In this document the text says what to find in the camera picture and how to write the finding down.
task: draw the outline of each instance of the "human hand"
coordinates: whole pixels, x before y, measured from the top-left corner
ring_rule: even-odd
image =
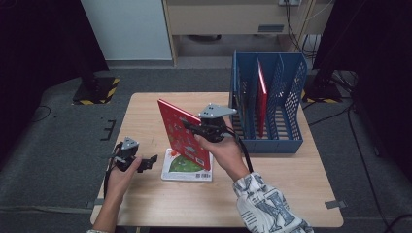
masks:
[[[142,163],[142,156],[136,156],[130,167],[122,172],[117,166],[113,167],[109,177],[106,198],[115,198],[122,200],[124,193],[127,191],[133,175]]]
[[[227,127],[232,128],[229,119],[225,118]],[[218,164],[226,170],[234,182],[245,177],[250,172],[242,160],[239,145],[233,137],[225,137],[221,142],[211,143],[200,135],[194,135],[200,146],[214,155]]]

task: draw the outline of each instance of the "gray carpet floor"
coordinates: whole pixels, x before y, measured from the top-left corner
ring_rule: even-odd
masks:
[[[100,76],[120,78],[112,101],[105,105],[72,105],[80,79],[47,90],[42,107],[0,173],[0,232],[87,231],[91,226],[91,209],[86,204],[95,199],[102,184],[107,157],[115,145],[131,95],[135,92],[229,91],[230,73],[230,69],[173,68],[102,72]],[[304,113],[308,122],[315,122],[340,113],[351,104],[351,99],[336,104],[317,103],[308,106]],[[315,228],[316,232],[384,232],[383,217],[392,222],[397,216],[412,214],[411,182],[390,158],[375,155],[360,116],[353,112],[350,116],[367,173],[347,113],[311,126],[335,196],[348,205],[341,209],[345,221],[342,227]],[[116,121],[114,132],[110,140],[101,141],[107,137],[104,129],[111,126],[109,120]],[[393,232],[411,232],[411,229],[409,218],[399,222]],[[189,231],[199,232],[150,229],[150,232]],[[224,232],[240,231],[226,229]]]

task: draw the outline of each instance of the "blue file holder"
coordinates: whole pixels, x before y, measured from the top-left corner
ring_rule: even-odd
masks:
[[[264,135],[258,136],[255,106],[260,63],[268,91]],[[295,153],[303,143],[297,109],[306,82],[307,65],[301,53],[235,52],[229,107],[233,128],[250,153]]]

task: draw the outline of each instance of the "electrical outlet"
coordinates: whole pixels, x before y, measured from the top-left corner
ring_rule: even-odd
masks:
[[[287,2],[290,6],[299,6],[302,0],[279,0],[279,6],[286,6]]]

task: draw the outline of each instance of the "patterned sleeve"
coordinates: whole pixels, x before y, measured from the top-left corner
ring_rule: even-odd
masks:
[[[106,231],[88,230],[86,233],[108,233]]]
[[[246,227],[253,233],[313,233],[312,227],[289,209],[283,193],[264,183],[259,173],[233,184],[237,210]]]

